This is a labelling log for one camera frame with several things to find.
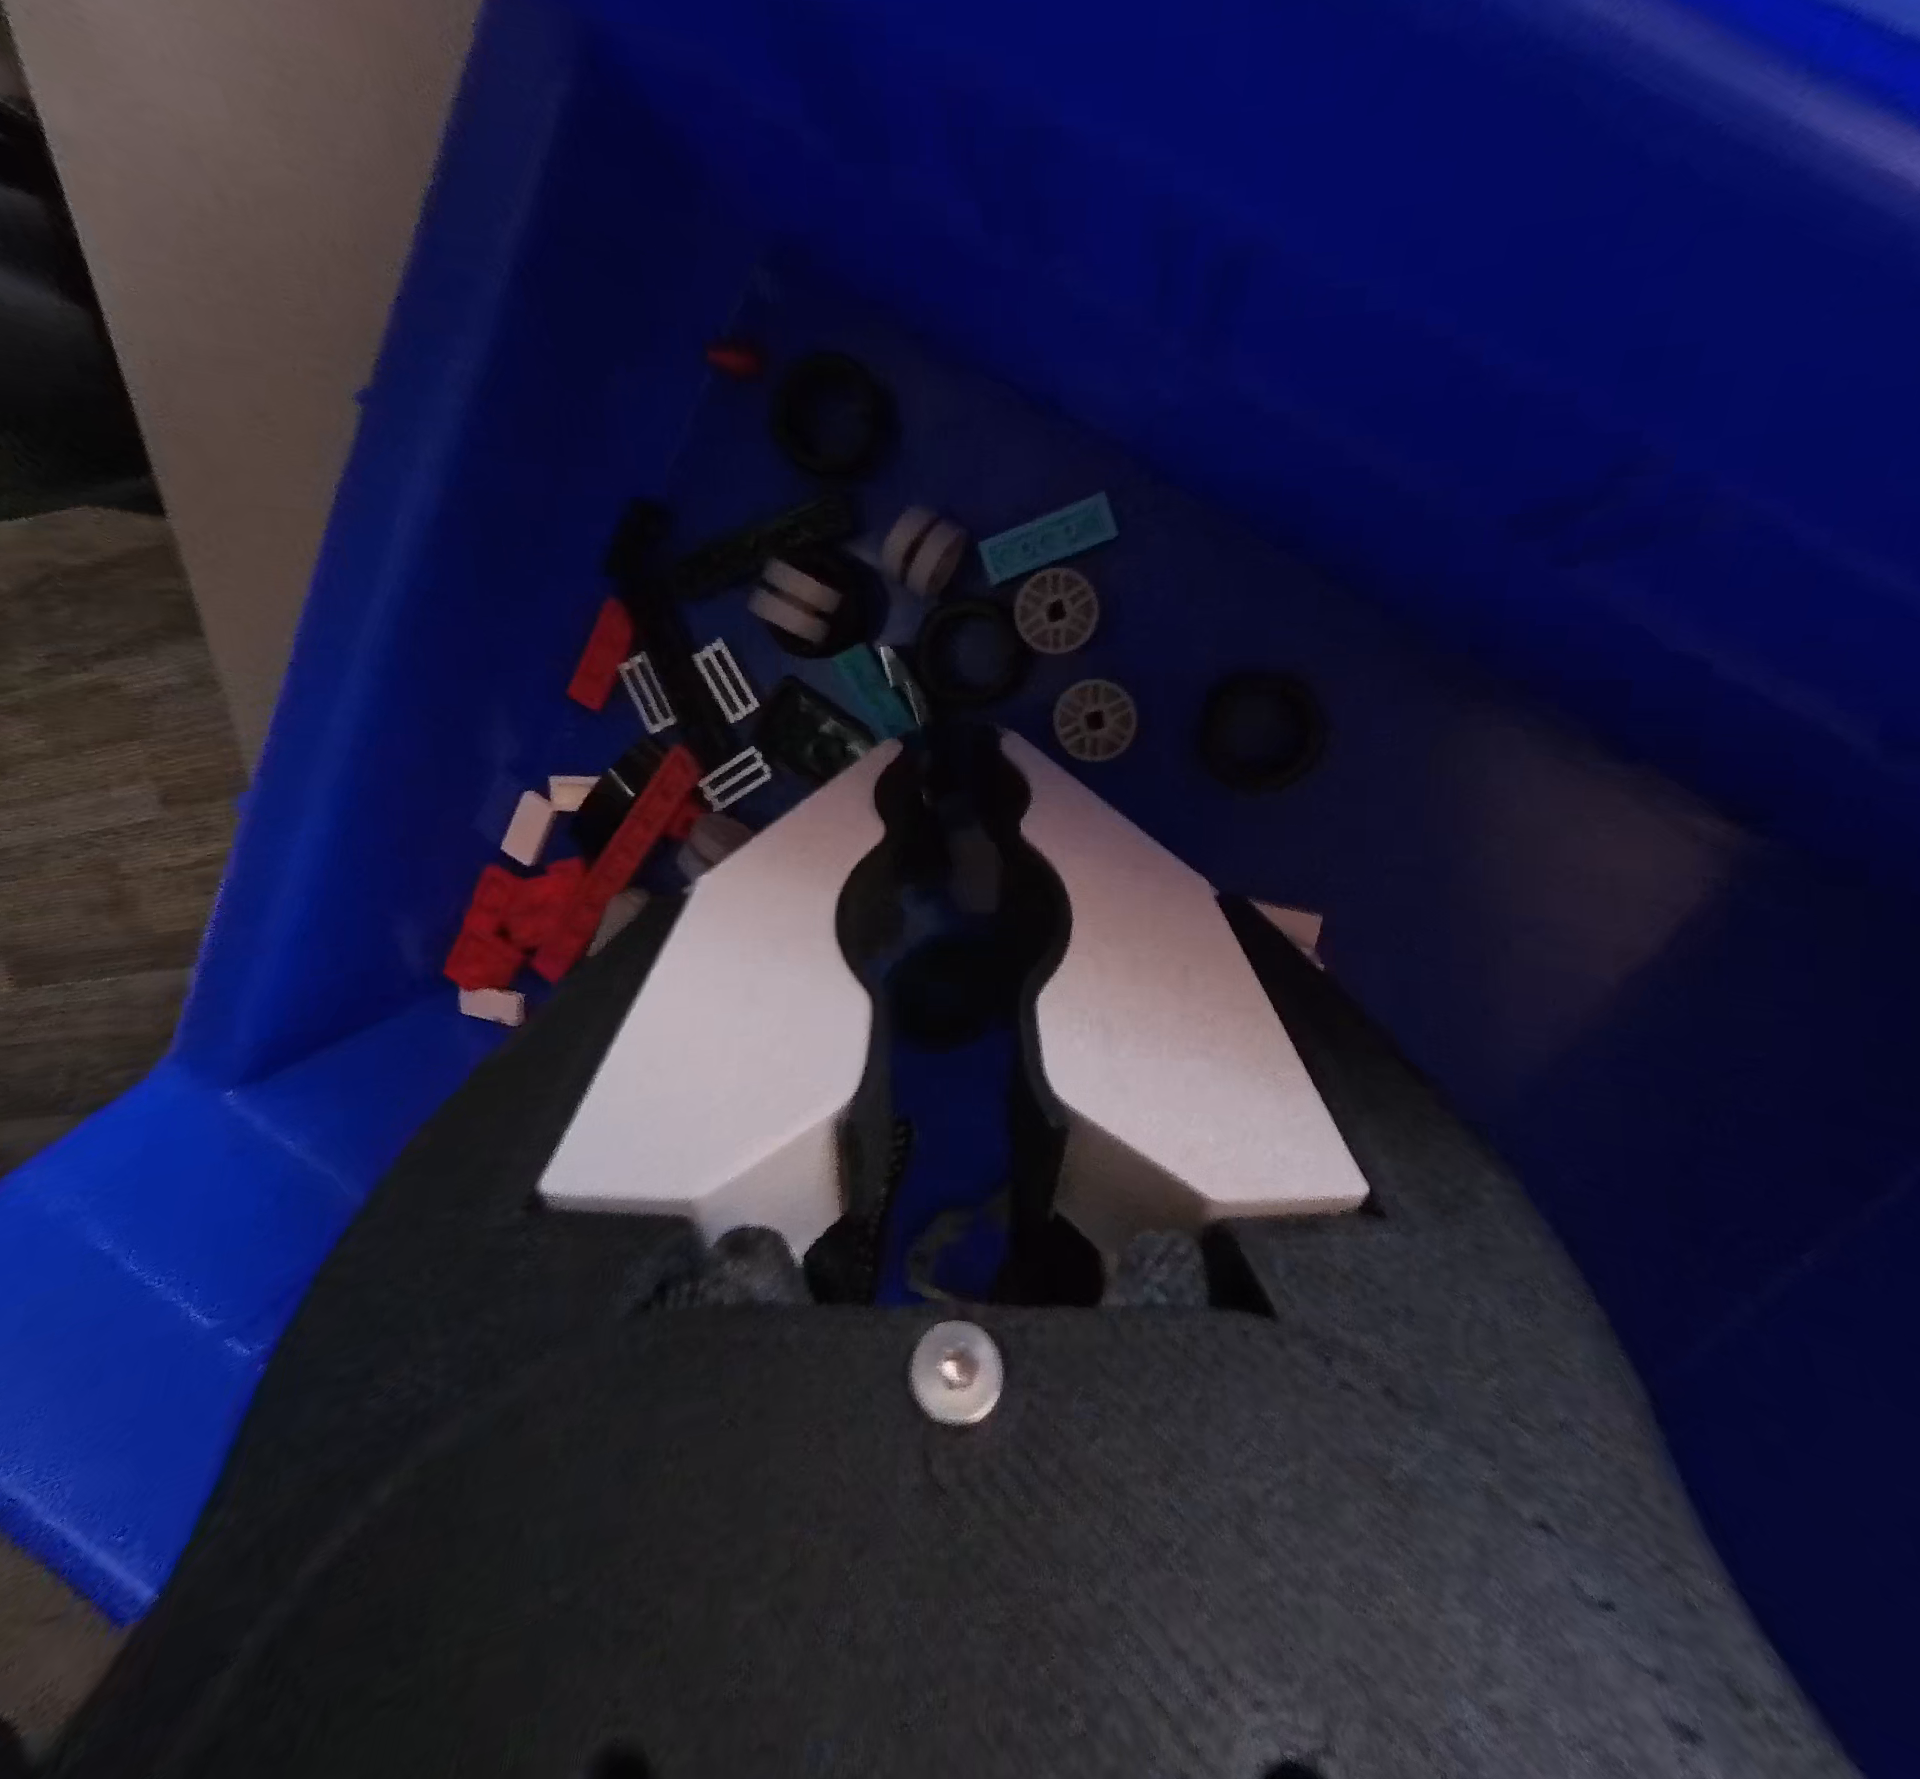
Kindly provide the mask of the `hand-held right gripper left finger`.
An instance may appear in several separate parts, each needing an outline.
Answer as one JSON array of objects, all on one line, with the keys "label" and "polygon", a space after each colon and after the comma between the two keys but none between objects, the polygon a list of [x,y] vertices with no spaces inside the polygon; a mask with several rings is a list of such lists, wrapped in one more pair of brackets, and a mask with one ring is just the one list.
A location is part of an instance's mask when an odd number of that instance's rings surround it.
[{"label": "hand-held right gripper left finger", "polygon": [[539,1178],[566,1215],[757,1228],[795,1260],[852,1213],[847,1127],[903,941],[916,757],[880,742],[694,884]]}]

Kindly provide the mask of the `teal flat brick plate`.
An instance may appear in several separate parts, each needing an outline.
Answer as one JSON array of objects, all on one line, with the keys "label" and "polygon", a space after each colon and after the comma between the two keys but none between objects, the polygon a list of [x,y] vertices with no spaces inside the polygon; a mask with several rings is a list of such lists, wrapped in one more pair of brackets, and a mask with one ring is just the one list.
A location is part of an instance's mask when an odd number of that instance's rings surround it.
[{"label": "teal flat brick plate", "polygon": [[1066,565],[1100,547],[1114,544],[1119,535],[1111,499],[1097,491],[1067,507],[1026,518],[978,541],[984,581],[994,588],[1034,575],[1043,567]]}]

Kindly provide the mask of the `white wheel with black tyre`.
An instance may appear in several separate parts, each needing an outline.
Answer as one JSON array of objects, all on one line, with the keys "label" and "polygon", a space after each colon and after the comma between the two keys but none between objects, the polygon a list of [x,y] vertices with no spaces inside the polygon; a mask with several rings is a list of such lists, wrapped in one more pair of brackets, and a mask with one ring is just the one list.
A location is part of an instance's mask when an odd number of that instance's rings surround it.
[{"label": "white wheel with black tyre", "polygon": [[767,558],[747,612],[793,657],[833,661],[884,631],[890,599],[871,565],[816,544]]}]

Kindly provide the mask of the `blue plastic parts bin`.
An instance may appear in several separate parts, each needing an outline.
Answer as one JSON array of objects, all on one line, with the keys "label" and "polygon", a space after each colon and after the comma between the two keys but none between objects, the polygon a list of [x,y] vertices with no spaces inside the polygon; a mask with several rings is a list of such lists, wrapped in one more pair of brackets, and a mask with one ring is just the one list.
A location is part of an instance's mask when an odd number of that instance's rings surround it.
[{"label": "blue plastic parts bin", "polygon": [[[1092,644],[933,706],[1097,491]],[[776,780],[463,991],[481,871],[684,746],[567,699],[638,499]],[[919,731],[747,612],[816,544]],[[1236,670],[1331,716],[1284,794],[1197,757]],[[996,1298],[994,731],[1286,934],[1359,1215]],[[852,1213],[546,1208],[694,884],[885,740]],[[1916,1775],[1916,38],[486,0],[179,1033],[5,1177],[5,1535],[133,1622],[47,1775]]]}]

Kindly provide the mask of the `long red brick plate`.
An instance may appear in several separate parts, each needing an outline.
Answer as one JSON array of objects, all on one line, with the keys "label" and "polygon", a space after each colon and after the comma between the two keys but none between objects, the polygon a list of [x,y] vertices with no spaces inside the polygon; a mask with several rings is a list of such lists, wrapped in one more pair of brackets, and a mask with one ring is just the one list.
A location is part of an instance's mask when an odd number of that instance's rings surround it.
[{"label": "long red brick plate", "polygon": [[703,766],[686,746],[640,740],[614,757],[571,820],[589,892],[612,902],[635,884],[652,851],[689,829]]}]

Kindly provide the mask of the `cluster of red bricks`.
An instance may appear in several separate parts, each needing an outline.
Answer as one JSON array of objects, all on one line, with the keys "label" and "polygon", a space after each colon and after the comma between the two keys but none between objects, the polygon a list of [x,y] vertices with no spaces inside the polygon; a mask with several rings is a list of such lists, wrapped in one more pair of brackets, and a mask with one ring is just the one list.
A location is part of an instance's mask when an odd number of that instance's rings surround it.
[{"label": "cluster of red bricks", "polygon": [[445,955],[445,979],[463,991],[508,991],[523,968],[558,984],[599,930],[589,860],[563,859],[541,874],[481,871],[463,924]]}]

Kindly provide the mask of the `round grey brick plate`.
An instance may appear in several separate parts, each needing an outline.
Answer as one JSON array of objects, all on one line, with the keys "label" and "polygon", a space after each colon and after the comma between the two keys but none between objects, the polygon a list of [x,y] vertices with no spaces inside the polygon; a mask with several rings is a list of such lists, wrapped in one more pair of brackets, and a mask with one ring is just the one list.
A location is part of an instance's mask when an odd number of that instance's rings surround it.
[{"label": "round grey brick plate", "polygon": [[1101,599],[1084,570],[1053,565],[1024,579],[1011,616],[1038,657],[1071,657],[1101,629]]},{"label": "round grey brick plate", "polygon": [[1055,701],[1053,737],[1076,764],[1114,764],[1132,751],[1138,735],[1141,706],[1118,680],[1076,680]]}]

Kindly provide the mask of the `white toy wheel hub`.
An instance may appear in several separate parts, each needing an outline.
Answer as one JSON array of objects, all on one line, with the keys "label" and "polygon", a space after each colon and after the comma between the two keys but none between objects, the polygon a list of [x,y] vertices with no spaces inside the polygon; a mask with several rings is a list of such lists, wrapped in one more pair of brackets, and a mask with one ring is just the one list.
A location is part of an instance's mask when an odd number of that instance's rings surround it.
[{"label": "white toy wheel hub", "polygon": [[970,544],[973,536],[956,518],[915,503],[880,536],[878,570],[894,585],[933,604],[948,594]]}]

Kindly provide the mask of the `small teal slope piece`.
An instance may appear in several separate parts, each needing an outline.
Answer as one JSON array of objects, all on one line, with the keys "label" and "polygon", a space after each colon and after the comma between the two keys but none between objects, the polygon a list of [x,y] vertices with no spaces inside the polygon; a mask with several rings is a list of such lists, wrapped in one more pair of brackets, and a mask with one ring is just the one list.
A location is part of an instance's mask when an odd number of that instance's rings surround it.
[{"label": "small teal slope piece", "polygon": [[898,649],[852,644],[830,661],[830,670],[849,712],[875,737],[908,737],[925,726],[925,694]]}]

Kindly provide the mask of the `black rubber toy tyre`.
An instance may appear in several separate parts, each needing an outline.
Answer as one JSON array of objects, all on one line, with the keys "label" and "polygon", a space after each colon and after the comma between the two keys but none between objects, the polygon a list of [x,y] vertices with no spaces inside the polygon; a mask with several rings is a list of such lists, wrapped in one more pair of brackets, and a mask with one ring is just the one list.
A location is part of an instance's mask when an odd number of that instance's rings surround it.
[{"label": "black rubber toy tyre", "polygon": [[1331,716],[1286,670],[1236,670],[1200,712],[1197,757],[1214,784],[1247,796],[1284,794],[1322,764]]},{"label": "black rubber toy tyre", "polygon": [[890,389],[847,353],[807,353],[781,375],[771,432],[784,457],[824,481],[860,481],[894,450]]},{"label": "black rubber toy tyre", "polygon": [[1015,610],[996,597],[967,597],[925,616],[915,648],[919,684],[943,712],[984,712],[1021,690],[1034,653]]}]

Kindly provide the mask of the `short red brick plate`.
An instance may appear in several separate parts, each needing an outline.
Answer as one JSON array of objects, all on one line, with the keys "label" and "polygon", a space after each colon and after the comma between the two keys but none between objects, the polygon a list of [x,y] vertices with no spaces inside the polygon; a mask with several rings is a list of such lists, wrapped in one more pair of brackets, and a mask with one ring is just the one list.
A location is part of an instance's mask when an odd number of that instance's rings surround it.
[{"label": "short red brick plate", "polygon": [[630,606],[608,597],[594,620],[582,653],[567,680],[571,703],[599,715],[618,687],[621,669],[638,648]]}]

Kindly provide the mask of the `long black brick beam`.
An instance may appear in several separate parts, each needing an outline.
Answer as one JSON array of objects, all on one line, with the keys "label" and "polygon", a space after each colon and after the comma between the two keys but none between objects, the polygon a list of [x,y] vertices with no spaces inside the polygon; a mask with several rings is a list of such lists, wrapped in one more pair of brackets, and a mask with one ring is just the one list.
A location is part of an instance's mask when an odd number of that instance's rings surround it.
[{"label": "long black brick beam", "polygon": [[721,764],[727,726],[720,724],[717,706],[694,662],[666,544],[667,527],[671,516],[663,503],[652,499],[631,502],[614,530],[605,575],[630,612],[638,648],[652,662],[666,703],[676,712],[681,742],[706,771]]}]

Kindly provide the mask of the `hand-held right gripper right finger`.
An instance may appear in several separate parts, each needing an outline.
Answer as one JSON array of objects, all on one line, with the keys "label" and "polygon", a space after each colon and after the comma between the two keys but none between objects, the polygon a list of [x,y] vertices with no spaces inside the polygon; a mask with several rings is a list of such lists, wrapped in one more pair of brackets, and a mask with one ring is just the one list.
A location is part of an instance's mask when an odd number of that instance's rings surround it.
[{"label": "hand-held right gripper right finger", "polygon": [[1286,934],[1011,731],[994,731],[994,851],[1020,1043],[996,1298],[1097,1305],[1142,1236],[1365,1208],[1264,984]]}]

